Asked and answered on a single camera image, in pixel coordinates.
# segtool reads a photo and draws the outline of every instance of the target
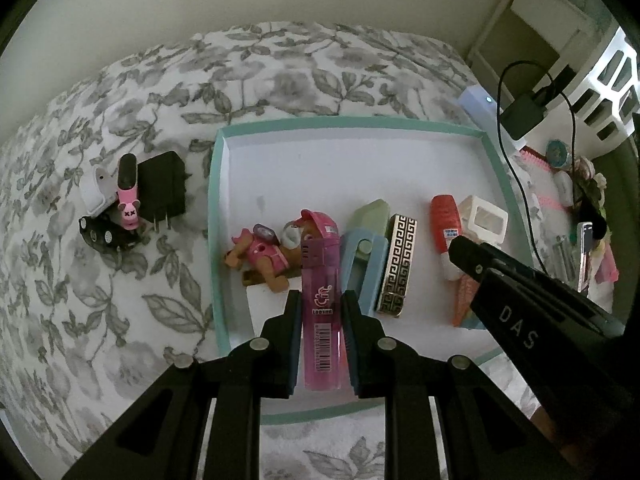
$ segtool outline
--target purple lighter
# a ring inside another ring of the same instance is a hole
[[[340,387],[340,237],[324,213],[304,210],[299,222],[317,228],[301,245],[305,386],[335,390]]]

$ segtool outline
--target bedding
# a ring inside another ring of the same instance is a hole
[[[18,437],[64,470],[175,358],[217,357],[206,204],[219,127],[312,115],[472,126],[456,98],[475,83],[431,38],[269,22],[152,47],[53,99],[0,148],[0,401]],[[186,164],[186,213],[117,257],[89,248],[81,177],[97,164],[113,174],[124,153],[167,150]],[[43,478],[60,477],[25,453]],[[322,460],[309,469],[318,478]]]

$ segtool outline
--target gold patterned lighter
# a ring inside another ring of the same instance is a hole
[[[389,256],[380,288],[377,312],[400,316],[404,305],[406,286],[409,282],[411,259],[414,256],[417,222],[403,215],[393,215],[389,220],[386,237],[389,240]]]

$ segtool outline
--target tray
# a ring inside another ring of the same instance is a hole
[[[357,208],[383,198],[392,214],[418,222],[402,315],[378,315],[386,334],[441,360],[457,353],[476,362],[495,356],[500,349],[487,331],[450,324],[457,283],[443,279],[429,231],[428,207],[436,194],[452,194],[458,203],[474,194],[506,209],[510,218],[502,248],[532,263],[510,183],[484,132],[385,117],[297,118],[222,128],[209,182],[213,316],[220,353],[258,334],[264,319],[282,312],[286,297],[271,294],[265,285],[254,285],[248,294],[240,273],[222,262],[232,236],[258,222],[279,230],[302,208],[327,213],[343,230]],[[302,370],[289,400],[262,400],[263,423],[325,418],[375,403],[356,399],[346,370],[343,387],[334,392],[307,391],[301,378]]]

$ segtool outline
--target screw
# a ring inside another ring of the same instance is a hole
[[[174,359],[176,368],[189,368],[193,364],[193,357],[188,354],[180,354]]]
[[[451,358],[451,364],[453,365],[454,368],[457,368],[458,370],[466,370],[467,368],[469,368],[471,361],[466,356],[454,355]]]
[[[396,340],[390,337],[381,337],[378,339],[378,348],[381,350],[393,350],[397,345]]]
[[[255,351],[266,350],[269,347],[269,340],[263,337],[255,337],[251,339],[249,346]]]

